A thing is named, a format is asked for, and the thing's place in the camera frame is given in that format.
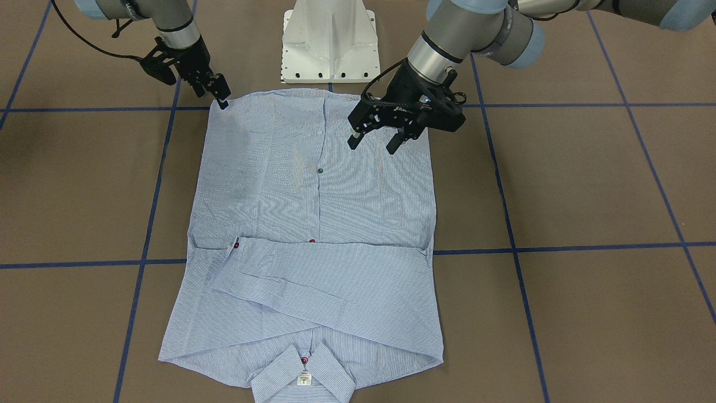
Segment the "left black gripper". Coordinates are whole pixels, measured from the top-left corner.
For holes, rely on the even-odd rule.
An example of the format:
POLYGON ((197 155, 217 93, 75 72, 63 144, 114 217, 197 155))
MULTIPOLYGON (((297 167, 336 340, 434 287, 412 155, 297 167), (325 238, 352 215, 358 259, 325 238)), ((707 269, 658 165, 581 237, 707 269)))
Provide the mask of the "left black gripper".
POLYGON ((397 132, 387 143, 386 149, 389 155, 394 155, 401 145, 414 140, 428 128, 425 125, 430 112, 427 104, 429 100, 426 97, 428 87, 442 85, 451 89, 456 78, 456 70, 448 67, 445 79, 434 83, 415 72, 407 59, 396 62, 366 85, 364 103, 358 103, 348 115, 348 122, 353 130, 353 135, 347 140, 348 147, 355 150, 371 131, 393 128, 397 132), (385 94, 374 95, 371 88, 389 72, 394 72, 394 76, 387 85, 385 94))

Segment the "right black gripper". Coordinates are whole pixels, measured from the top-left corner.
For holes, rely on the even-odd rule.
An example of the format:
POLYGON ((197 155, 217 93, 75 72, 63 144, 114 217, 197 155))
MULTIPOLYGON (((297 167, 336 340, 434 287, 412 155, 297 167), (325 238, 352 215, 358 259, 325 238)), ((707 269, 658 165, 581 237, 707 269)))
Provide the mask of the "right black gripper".
POLYGON ((223 74, 213 73, 210 69, 210 54, 202 36, 199 36, 196 43, 184 49, 170 48, 159 36, 154 38, 154 41, 166 46, 172 56, 176 57, 174 68, 182 79, 190 82, 190 87, 197 97, 204 97, 208 92, 215 98, 221 110, 228 107, 230 88, 223 74))

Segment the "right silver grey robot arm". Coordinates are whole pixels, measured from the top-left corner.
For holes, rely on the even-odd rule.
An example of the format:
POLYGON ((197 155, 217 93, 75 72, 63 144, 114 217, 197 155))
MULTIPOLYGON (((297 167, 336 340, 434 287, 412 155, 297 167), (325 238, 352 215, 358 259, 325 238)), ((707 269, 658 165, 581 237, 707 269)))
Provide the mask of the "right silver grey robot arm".
POLYGON ((225 77, 213 72, 210 53, 202 38, 194 13, 186 1, 76 1, 83 15, 94 20, 126 20, 118 24, 113 36, 133 21, 151 20, 159 35, 156 45, 146 56, 114 54, 112 57, 131 59, 143 71, 166 85, 177 79, 186 81, 197 97, 209 93, 222 109, 228 107, 231 94, 225 77))

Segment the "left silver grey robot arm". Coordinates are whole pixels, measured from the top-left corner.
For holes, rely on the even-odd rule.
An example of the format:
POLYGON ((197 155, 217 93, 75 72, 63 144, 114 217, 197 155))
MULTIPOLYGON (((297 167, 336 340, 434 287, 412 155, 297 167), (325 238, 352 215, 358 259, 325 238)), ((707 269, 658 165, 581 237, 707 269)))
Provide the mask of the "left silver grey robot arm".
POLYGON ((530 66, 544 48, 540 21, 571 11, 606 11, 662 30, 688 31, 714 13, 713 1, 431 1, 427 25, 394 72, 383 97, 368 89, 348 115, 356 149, 371 131, 393 128, 390 154, 426 129, 455 132, 465 122, 462 92, 451 85, 475 54, 501 66, 530 66))

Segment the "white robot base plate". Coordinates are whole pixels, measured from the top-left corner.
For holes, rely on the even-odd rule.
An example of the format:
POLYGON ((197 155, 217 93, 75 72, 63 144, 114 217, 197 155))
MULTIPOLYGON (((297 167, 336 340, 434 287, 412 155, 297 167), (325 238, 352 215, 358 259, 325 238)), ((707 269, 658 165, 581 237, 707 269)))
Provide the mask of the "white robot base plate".
POLYGON ((363 1, 297 1, 282 44, 283 83, 368 83, 381 72, 376 15, 363 1))

